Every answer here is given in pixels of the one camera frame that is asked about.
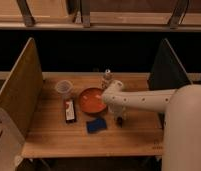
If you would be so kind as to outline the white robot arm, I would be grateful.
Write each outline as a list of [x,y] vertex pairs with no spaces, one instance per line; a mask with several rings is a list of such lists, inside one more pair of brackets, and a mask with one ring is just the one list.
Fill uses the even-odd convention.
[[123,87],[114,80],[102,94],[104,103],[165,114],[162,171],[201,171],[201,85],[138,92]]

